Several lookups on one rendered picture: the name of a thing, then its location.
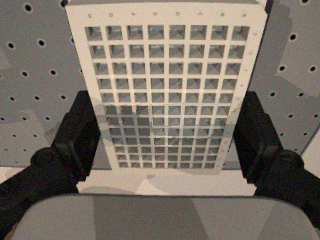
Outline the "white well plate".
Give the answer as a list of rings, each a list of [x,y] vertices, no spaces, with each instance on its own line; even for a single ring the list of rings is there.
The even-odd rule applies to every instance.
[[[266,2],[68,0],[113,174],[220,175]]]

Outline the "grey flat base plate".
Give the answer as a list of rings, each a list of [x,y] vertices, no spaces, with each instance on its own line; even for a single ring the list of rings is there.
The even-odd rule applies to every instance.
[[[249,91],[284,149],[320,130],[320,0],[274,0]],[[0,0],[0,167],[26,168],[87,91],[63,0]]]

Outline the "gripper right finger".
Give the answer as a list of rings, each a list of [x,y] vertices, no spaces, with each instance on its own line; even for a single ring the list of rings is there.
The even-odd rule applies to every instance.
[[[283,148],[255,91],[245,93],[233,138],[243,178],[257,187],[253,196],[299,207],[320,230],[320,178],[304,169],[299,154]]]

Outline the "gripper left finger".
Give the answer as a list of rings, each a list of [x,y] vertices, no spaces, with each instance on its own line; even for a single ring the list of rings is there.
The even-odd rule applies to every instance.
[[[36,151],[30,166],[0,184],[0,240],[34,203],[79,193],[76,185],[90,175],[100,135],[89,93],[79,91],[51,147]]]

